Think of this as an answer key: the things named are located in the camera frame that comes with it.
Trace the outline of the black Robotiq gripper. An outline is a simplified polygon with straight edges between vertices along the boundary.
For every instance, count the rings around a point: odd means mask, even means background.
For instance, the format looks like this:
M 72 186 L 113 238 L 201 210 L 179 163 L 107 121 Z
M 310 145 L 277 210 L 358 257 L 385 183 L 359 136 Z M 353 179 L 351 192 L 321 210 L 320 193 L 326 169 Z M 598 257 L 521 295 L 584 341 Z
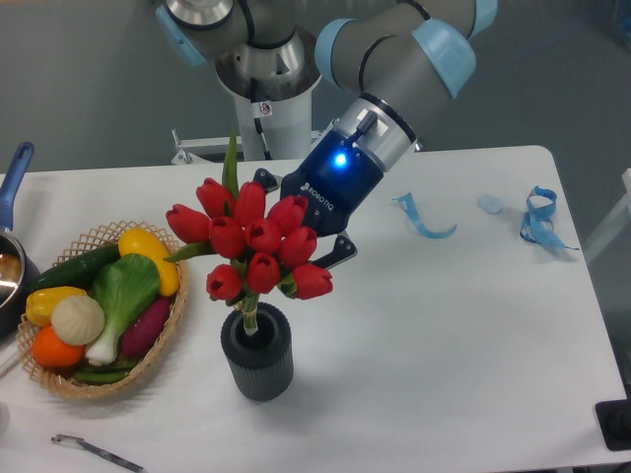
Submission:
M 314 261 L 332 269 L 358 254 L 347 234 L 350 216 L 383 179 L 384 173 L 358 148 L 346 143 L 342 134 L 329 130 L 299 167 L 284 177 L 258 168 L 252 177 L 265 194 L 280 189 L 280 196 L 303 196 L 308 206 L 303 225 L 320 237 L 336 235 L 332 250 Z

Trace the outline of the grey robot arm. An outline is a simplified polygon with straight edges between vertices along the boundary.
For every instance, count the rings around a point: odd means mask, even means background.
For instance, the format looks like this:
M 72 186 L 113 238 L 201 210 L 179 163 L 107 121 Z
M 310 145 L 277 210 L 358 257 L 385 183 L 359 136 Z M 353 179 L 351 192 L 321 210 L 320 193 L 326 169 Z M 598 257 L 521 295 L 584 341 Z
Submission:
M 290 1 L 165 1 L 156 16 L 183 60 L 215 66 L 244 156 L 299 161 L 255 179 L 308 199 L 306 225 L 336 238 L 317 261 L 331 268 L 356 253 L 350 216 L 473 73 L 470 40 L 496 13 L 493 1 L 399 1 L 320 34 L 298 25 Z

